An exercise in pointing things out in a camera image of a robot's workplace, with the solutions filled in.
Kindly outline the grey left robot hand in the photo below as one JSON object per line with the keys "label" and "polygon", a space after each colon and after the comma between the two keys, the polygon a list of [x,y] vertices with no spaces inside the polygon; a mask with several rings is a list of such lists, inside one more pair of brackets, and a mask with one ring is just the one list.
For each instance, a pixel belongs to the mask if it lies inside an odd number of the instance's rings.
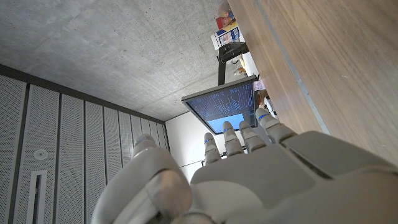
{"label": "grey left robot hand", "polygon": [[93,223],[396,223],[397,167],[327,134],[297,134],[263,108],[270,143],[223,124],[226,159],[206,133],[205,165],[187,179],[149,134],[105,187]]}

